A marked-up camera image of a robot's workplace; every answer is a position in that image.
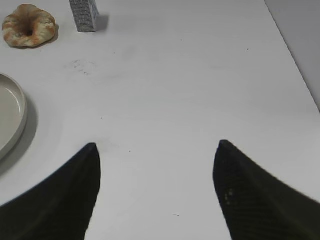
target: white plate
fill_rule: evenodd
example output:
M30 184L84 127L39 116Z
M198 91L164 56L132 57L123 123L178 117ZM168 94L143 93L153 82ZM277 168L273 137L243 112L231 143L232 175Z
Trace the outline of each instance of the white plate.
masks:
M17 143L27 122L27 101L19 84L0 73L0 159Z

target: black carbon fiber material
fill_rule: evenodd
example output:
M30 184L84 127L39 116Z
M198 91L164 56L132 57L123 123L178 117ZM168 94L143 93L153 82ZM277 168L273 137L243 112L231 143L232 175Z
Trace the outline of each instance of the black carbon fiber material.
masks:
M320 240L320 204L263 170L227 140L213 182L233 240Z
M100 179L98 149L90 143L43 182L0 207L0 240L83 240Z

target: stain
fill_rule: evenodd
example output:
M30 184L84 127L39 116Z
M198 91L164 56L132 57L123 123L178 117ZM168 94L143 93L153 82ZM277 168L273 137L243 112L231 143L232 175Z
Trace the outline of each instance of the stain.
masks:
M96 71L97 64L94 61L77 59L64 65L64 68L71 74L79 73L88 76Z

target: small box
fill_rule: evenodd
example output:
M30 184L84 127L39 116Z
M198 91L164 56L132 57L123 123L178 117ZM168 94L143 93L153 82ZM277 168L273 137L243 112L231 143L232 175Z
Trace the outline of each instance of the small box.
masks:
M79 33L90 33L97 30L99 11L95 0L69 0L76 29Z

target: bagel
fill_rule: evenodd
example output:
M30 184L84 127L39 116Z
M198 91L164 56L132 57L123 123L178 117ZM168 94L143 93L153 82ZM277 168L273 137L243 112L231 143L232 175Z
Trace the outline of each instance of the bagel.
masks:
M56 34L54 17L34 5L22 4L4 19L3 38L12 47L36 47Z

